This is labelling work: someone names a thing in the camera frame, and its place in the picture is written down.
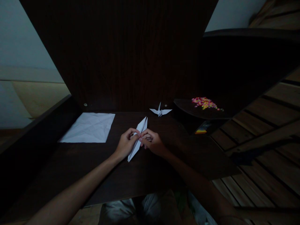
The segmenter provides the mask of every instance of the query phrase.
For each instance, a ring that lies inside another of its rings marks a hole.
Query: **hand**
[[[149,148],[151,152],[153,152],[154,154],[162,158],[165,158],[167,155],[171,153],[164,146],[158,133],[155,133],[152,130],[146,129],[144,132],[142,132],[139,141],[146,146],[145,149]]]
[[[128,154],[131,152],[134,143],[141,136],[141,133],[134,128],[129,128],[125,133],[121,135],[119,144],[113,156],[117,157],[120,161],[122,161]]]

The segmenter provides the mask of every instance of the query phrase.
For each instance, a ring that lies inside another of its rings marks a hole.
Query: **wooden desk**
[[[172,113],[162,117],[151,112],[115,114],[106,143],[58,143],[54,154],[4,220],[30,218],[51,198],[108,158],[116,149],[121,134],[129,127],[135,128],[145,116],[148,117],[148,128],[158,132],[172,152],[208,179],[239,173],[209,137],[189,136]],[[130,162],[125,159],[113,169],[85,205],[141,196],[182,185],[182,179],[165,160],[141,148]]]

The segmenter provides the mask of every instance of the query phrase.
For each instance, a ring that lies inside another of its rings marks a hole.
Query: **forearm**
[[[191,192],[215,220],[220,216],[237,215],[234,207],[203,175],[171,153],[164,158],[179,173]]]
[[[100,182],[120,161],[121,159],[113,154],[48,202],[27,224],[67,224]]]

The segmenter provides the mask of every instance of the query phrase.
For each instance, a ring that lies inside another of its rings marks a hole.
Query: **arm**
[[[54,197],[27,224],[67,224],[107,174],[131,152],[140,135],[133,128],[122,134],[117,149],[107,160]]]
[[[215,220],[222,216],[237,216],[235,208],[227,199],[204,176],[173,155],[164,146],[157,133],[147,129],[142,132],[139,140],[142,145],[174,167],[191,192]]]

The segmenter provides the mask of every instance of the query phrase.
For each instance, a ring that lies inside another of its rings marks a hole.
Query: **left hand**
[[[125,133],[121,135],[119,144],[115,152],[113,153],[118,159],[123,160],[131,152],[134,143],[139,139],[141,133],[134,128],[129,128]]]

